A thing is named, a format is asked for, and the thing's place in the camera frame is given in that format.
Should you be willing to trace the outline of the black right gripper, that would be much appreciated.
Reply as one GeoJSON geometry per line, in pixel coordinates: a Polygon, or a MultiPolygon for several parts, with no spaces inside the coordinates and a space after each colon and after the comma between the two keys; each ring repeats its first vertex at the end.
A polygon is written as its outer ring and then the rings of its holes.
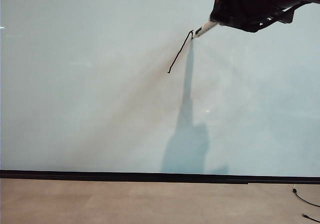
{"type": "Polygon", "coordinates": [[[210,20],[220,25],[257,32],[265,24],[276,22],[286,15],[285,9],[295,0],[215,0],[210,20]]]}

